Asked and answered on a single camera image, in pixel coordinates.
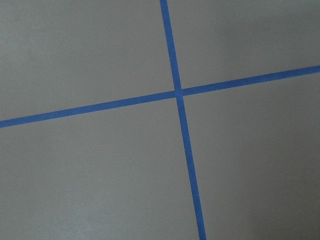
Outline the blue tape strip lengthwise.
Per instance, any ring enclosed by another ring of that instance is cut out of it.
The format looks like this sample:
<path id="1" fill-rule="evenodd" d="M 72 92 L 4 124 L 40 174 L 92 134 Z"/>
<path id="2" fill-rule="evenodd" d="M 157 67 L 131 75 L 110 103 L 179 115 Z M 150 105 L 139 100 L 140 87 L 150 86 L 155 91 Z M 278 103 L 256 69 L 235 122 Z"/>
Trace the blue tape strip lengthwise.
<path id="1" fill-rule="evenodd" d="M 193 152 L 192 152 L 192 145 L 191 145 L 191 139 L 190 139 L 190 133 L 189 133 L 189 127 L 188 127 L 188 121 L 187 121 L 187 114 L 185 109 L 183 89 L 182 89 L 180 73 L 179 73 L 178 60 L 176 55 L 176 48 L 175 48 L 175 41 L 174 41 L 171 18 L 170 18 L 170 11 L 169 11 L 168 2 L 166 0 L 161 0 L 159 3 L 160 3 L 161 15 L 162 15 L 164 32 L 165 32 L 166 45 L 167 45 L 171 75 L 173 80 L 174 94 L 175 94 L 175 99 L 177 104 L 179 124 L 181 129 L 182 140 L 183 140 L 188 178 L 190 183 L 195 219 L 197 224 L 197 231 L 198 231 L 199 239 L 205 240 L 207 238 L 205 222 L 204 222 L 204 217 L 202 212 L 202 205 L 201 205 L 196 169 L 195 169 Z"/>

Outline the blue tape strip crosswise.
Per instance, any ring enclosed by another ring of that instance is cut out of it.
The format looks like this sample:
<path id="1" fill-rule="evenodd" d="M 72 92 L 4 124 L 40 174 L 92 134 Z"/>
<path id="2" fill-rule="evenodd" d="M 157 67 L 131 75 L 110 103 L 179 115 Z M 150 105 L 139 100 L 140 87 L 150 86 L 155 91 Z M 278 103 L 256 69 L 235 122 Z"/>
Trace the blue tape strip crosswise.
<path id="1" fill-rule="evenodd" d="M 319 72 L 320 72 L 320 66 L 316 65 L 316 66 L 304 67 L 299 69 L 269 73 L 269 74 L 264 74 L 259 76 L 251 76 L 251 77 L 240 78 L 235 80 L 184 88 L 180 91 L 180 94 L 182 96 L 190 96 L 190 95 L 214 92 L 214 91 L 219 91 L 224 89 L 236 88 L 241 86 L 259 84 L 264 82 L 271 82 L 271 81 L 277 81 L 277 80 L 288 79 L 293 77 L 317 74 Z M 42 122 L 42 121 L 47 121 L 52 119 L 59 119 L 59 118 L 70 117 L 75 115 L 99 112 L 99 111 L 104 111 L 109 109 L 116 109 L 116 108 L 121 108 L 126 106 L 156 102 L 161 100 L 173 99 L 176 96 L 177 94 L 172 90 L 167 92 L 160 92 L 160 93 L 154 93 L 149 95 L 125 98 L 121 100 L 57 110 L 57 111 L 40 113 L 35 115 L 22 116 L 22 117 L 17 117 L 12 119 L 1 120 L 0 127 L 7 128 L 7 127 L 13 127 L 13 126 L 24 125 L 29 123 Z"/>

